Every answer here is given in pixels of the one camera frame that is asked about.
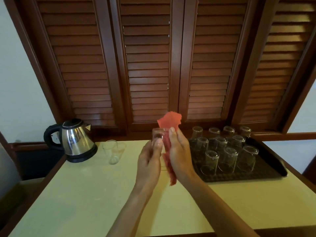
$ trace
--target kettle handle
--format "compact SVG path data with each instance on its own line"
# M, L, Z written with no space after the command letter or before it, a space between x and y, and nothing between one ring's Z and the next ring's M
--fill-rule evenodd
M51 134L61 131L61 124L55 124L49 126L46 131L44 132L44 141L47 144L47 146L51 149L56 149L56 150L64 150L63 146L61 144L57 144L53 142Z

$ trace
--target right hand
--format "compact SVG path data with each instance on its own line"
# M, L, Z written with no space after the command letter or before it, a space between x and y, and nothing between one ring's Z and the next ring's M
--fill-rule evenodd
M180 129L176 132L174 127L169 130L169 138L171 142L170 162L177 179L183 184L188 178L196 175L192 165L189 141Z

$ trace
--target red cloth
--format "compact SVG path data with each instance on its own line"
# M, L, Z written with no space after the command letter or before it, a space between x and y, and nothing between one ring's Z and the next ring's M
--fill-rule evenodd
M167 112L163 118L157 120L159 127L160 128L171 128L174 127L175 130L177 131L179 129L179 125L181 124L181 114L170 111ZM166 133L162 137L163 144L165 146L165 151L166 153L162 155L167 171L170 176L170 185L174 185L177 182L177 177L175 172L172 169L171 162L170 162L170 148L171 148L171 142L169 139L169 133Z

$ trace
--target white tabletop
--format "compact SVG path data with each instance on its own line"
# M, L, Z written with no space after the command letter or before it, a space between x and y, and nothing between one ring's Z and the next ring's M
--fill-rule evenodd
M106 163L102 147L85 162L66 161L10 237L104 237L133 188L145 143L119 142L124 152L116 165ZM292 173L282 180L209 186L254 229L316 225L316 195ZM162 171L136 236L202 232L213 229L184 187L169 186Z

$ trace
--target stainless steel kettle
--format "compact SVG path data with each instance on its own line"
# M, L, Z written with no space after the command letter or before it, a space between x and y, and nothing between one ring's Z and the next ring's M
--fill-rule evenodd
M90 139L91 125L81 119L72 119L63 124L49 126L44 133L44 141L48 147L65 151L70 162L82 162L90 159L98 150L96 144ZM51 134L59 131L61 144L54 143Z

